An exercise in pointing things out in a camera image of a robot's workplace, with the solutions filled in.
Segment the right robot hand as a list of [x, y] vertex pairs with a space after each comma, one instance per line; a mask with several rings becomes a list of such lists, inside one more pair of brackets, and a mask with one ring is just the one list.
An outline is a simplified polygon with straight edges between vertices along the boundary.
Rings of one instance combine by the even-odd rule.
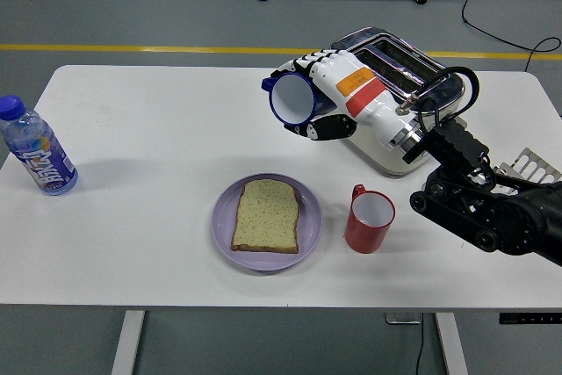
[[399, 104], [375, 72], [346, 50], [321, 50], [288, 61], [262, 81], [270, 108], [284, 128], [313, 141], [349, 138], [367, 126], [386, 148], [415, 134], [414, 115]]

